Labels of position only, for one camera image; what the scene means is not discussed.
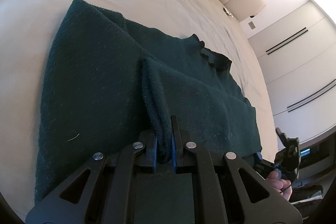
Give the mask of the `person's right hand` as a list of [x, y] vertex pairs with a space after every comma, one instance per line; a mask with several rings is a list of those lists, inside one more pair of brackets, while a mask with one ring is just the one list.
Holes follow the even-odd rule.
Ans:
[[276, 192], [289, 201], [293, 192], [291, 182], [289, 180], [282, 179], [276, 171], [272, 171], [265, 180]]

